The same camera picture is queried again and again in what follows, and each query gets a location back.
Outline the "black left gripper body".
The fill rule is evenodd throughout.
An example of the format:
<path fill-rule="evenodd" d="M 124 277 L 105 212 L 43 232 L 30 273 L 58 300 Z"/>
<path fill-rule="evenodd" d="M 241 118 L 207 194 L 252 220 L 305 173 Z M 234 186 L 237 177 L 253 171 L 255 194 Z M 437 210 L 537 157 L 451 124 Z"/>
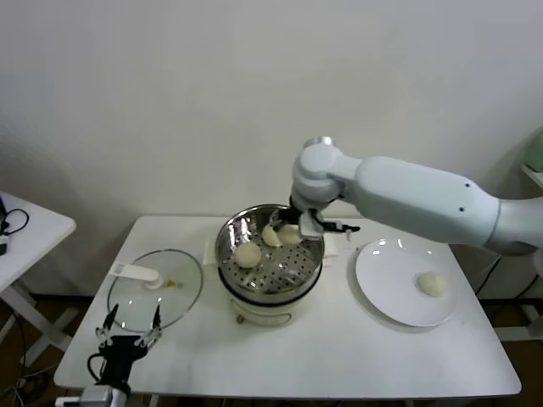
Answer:
<path fill-rule="evenodd" d="M 106 344 L 99 353 L 105 361 L 100 374 L 101 382 L 127 384 L 133 364 L 147 355 L 147 346 L 141 344 L 139 336 L 115 335 L 111 338 L 111 344 Z"/>

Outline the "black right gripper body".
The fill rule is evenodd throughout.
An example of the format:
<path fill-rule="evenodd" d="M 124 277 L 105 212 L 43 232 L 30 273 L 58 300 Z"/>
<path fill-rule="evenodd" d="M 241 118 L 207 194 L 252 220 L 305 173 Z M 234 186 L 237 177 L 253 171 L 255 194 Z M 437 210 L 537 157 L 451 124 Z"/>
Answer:
<path fill-rule="evenodd" d="M 294 223 L 296 222 L 296 220 L 298 218 L 301 217 L 301 215 L 303 214 L 302 211 L 299 211 L 298 209 L 294 208 L 294 207 L 280 207 L 279 209 L 275 209 L 275 210 L 282 210 L 283 211 L 283 217 L 285 219 L 285 223 L 281 226 L 272 226 L 272 227 L 283 227 L 285 225 L 294 225 Z"/>

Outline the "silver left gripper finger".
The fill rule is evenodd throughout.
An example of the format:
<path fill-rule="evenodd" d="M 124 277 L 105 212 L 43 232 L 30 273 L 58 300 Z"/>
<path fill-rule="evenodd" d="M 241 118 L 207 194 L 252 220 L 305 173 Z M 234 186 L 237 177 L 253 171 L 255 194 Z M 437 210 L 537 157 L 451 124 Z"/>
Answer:
<path fill-rule="evenodd" d="M 110 339 L 110 331 L 115 322 L 115 317 L 118 311 L 118 305 L 116 304 L 114 308 L 106 315 L 103 324 L 96 328 L 95 335 L 99 343 L 112 343 Z"/>
<path fill-rule="evenodd" d="M 142 343 L 156 343 L 161 338 L 161 335 L 162 325 L 160 316 L 160 305 L 158 304 L 154 312 L 151 329 L 141 337 Z"/>

